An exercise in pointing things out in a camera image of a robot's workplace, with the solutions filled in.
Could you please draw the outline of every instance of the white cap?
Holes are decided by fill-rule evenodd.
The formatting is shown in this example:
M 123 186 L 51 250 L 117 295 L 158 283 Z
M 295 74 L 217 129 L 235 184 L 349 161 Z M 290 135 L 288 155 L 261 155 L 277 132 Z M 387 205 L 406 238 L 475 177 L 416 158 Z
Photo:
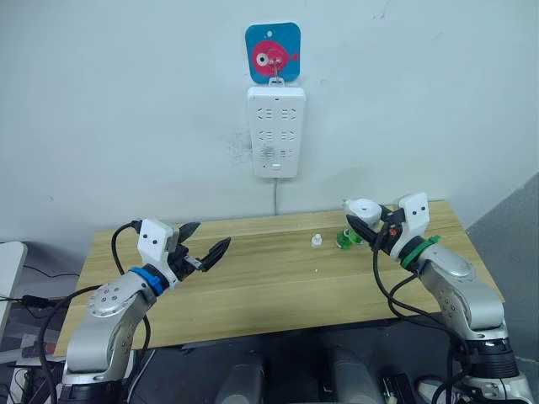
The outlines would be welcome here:
M 320 246 L 322 246 L 322 236 L 317 233 L 314 236 L 312 236 L 311 247 L 318 248 Z

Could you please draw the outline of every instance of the gray robot arm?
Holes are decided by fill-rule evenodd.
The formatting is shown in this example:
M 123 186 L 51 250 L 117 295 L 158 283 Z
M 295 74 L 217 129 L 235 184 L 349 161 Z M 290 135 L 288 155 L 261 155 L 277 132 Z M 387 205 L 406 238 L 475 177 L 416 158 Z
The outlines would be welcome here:
M 362 199 L 361 206 L 347 215 L 353 230 L 372 247 L 380 236 L 380 249 L 418 275 L 438 301 L 444 323 L 466 341 L 469 353 L 454 356 L 470 369 L 462 382 L 469 396 L 474 401 L 532 404 L 526 377 L 517 369 L 510 347 L 501 299 L 468 260 L 440 245 L 437 237 L 424 239 L 430 221 L 426 194 L 400 199 L 395 211 L 381 206 L 379 218 L 387 229 L 381 235 L 374 231 L 378 221 L 369 215 L 378 205 Z M 368 221 L 363 221 L 364 214 Z
M 188 255 L 181 242 L 200 223 L 173 228 L 161 221 L 141 223 L 137 248 L 142 266 L 104 284 L 89 299 L 86 317 L 67 347 L 60 403 L 117 403 L 131 355 L 136 326 L 157 298 L 195 270 L 207 271 L 228 249 L 221 240 L 204 258 Z

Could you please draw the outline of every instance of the wall stain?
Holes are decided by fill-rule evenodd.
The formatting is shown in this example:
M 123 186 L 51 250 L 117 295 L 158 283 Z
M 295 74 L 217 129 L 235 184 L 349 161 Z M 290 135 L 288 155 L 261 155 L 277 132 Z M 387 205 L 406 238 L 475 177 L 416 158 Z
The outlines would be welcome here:
M 389 4 L 391 3 L 391 0 L 386 1 L 386 5 L 384 6 L 384 9 L 382 11 L 382 14 L 378 16 L 378 19 L 384 19 L 387 14 L 387 10 L 389 9 Z
M 232 158 L 232 164 L 240 165 L 251 162 L 253 144 L 247 129 L 235 128 L 227 139 L 227 154 Z

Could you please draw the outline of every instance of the wall socket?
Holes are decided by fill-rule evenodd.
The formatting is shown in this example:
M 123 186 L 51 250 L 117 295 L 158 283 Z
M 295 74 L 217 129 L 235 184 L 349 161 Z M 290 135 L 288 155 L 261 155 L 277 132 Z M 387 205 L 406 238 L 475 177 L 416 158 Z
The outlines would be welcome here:
M 298 87 L 251 87 L 247 100 L 254 175 L 295 177 L 302 145 L 305 92 Z

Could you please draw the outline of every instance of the sticker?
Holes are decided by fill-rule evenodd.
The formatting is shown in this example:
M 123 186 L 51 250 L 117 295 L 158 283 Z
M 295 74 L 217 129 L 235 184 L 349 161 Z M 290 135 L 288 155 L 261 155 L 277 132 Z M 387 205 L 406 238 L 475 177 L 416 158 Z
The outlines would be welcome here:
M 293 82 L 300 75 L 300 28 L 294 23 L 251 25 L 245 31 L 245 45 L 251 78 L 267 84 L 277 75 Z

